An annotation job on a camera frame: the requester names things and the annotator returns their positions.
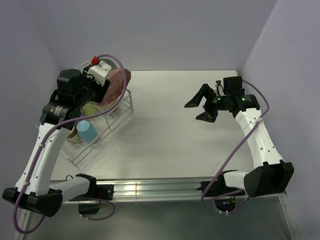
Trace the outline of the pink polka dot plate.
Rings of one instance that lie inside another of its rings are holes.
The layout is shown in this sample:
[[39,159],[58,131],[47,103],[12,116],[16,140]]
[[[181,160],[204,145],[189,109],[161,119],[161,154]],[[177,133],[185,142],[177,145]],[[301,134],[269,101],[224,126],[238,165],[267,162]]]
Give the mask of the pink polka dot plate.
[[110,81],[110,85],[107,92],[100,103],[101,106],[112,106],[122,94],[124,88],[124,74],[120,68],[114,69],[107,76]]

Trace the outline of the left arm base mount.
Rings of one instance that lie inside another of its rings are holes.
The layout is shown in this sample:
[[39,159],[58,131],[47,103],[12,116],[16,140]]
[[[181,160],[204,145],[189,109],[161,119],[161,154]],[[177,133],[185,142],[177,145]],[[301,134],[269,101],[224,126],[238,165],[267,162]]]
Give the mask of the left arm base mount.
[[[116,211],[116,206],[111,200],[113,199],[114,185],[113,184],[99,184],[96,186],[93,193],[89,195],[80,195],[77,197],[80,201],[96,201],[92,206],[90,204],[79,203],[78,212],[80,216],[86,220],[90,221],[102,221],[110,218]],[[111,212],[99,218],[94,218],[91,215],[96,215],[102,206],[102,203],[107,203],[111,205]]]

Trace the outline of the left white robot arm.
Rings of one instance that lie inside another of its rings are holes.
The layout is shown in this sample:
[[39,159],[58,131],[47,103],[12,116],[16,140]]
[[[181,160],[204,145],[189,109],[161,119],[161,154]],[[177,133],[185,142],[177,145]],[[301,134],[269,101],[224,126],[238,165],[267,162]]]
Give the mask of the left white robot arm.
[[54,216],[62,203],[78,196],[91,200],[98,193],[97,180],[87,174],[51,185],[51,175],[60,150],[89,102],[100,103],[110,85],[96,73],[66,69],[57,77],[57,89],[43,107],[39,132],[28,164],[14,187],[2,198],[22,209],[46,217]]

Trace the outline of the stainless steel cup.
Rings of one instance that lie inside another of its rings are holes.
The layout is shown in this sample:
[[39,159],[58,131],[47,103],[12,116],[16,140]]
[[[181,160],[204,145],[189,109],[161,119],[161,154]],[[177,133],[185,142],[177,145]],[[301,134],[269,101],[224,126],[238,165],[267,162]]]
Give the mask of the stainless steel cup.
[[77,143],[80,139],[81,138],[80,138],[80,136],[78,134],[77,128],[73,127],[66,140],[69,143]]

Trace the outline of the teal floral plate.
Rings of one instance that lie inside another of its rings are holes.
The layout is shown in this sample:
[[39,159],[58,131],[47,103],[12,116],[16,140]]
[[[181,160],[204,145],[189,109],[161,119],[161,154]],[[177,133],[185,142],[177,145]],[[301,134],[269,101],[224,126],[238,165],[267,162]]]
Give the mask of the teal floral plate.
[[115,71],[119,68],[116,62],[110,58],[101,57],[99,60],[100,60],[100,63],[98,65],[102,67],[103,70],[107,71],[108,74],[110,74],[112,71]]

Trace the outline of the yellow green mug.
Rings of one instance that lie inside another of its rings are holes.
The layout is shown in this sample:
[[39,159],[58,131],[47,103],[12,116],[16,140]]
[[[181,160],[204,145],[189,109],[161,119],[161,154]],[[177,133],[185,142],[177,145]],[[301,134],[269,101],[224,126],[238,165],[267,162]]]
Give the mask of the yellow green mug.
[[84,116],[93,116],[97,114],[97,107],[92,103],[87,103],[81,108],[81,112]]

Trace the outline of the light blue mug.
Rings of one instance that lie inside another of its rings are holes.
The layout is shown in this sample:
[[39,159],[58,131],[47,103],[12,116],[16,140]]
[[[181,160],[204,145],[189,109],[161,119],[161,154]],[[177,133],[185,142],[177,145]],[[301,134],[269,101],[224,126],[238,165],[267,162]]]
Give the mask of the light blue mug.
[[76,129],[80,138],[87,144],[90,144],[99,136],[96,128],[87,120],[78,122]]

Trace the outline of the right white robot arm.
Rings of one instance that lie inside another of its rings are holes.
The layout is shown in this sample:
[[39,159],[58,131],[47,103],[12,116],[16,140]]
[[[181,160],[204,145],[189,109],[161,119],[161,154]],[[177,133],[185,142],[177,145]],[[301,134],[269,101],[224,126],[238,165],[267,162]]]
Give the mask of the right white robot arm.
[[[250,198],[283,193],[290,182],[294,166],[284,161],[264,124],[268,110],[261,110],[258,99],[246,94],[246,83],[240,75],[216,81],[216,88],[203,84],[185,108],[198,107],[203,99],[203,113],[196,120],[214,123],[220,111],[228,111],[239,124],[244,138],[229,154],[213,179],[202,189],[201,201],[208,202],[245,192]],[[253,170],[225,170],[231,158],[247,143],[253,160]]]

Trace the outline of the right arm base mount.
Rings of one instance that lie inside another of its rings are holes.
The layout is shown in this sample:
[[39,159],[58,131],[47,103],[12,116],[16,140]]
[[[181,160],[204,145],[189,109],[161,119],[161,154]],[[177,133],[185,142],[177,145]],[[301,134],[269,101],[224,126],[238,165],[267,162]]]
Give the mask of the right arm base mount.
[[237,211],[237,196],[244,196],[245,192],[239,190],[236,187],[228,187],[222,176],[219,176],[217,180],[208,189],[205,194],[206,198],[216,198],[220,195],[225,195],[222,198],[214,200],[214,206],[219,214],[229,215]]

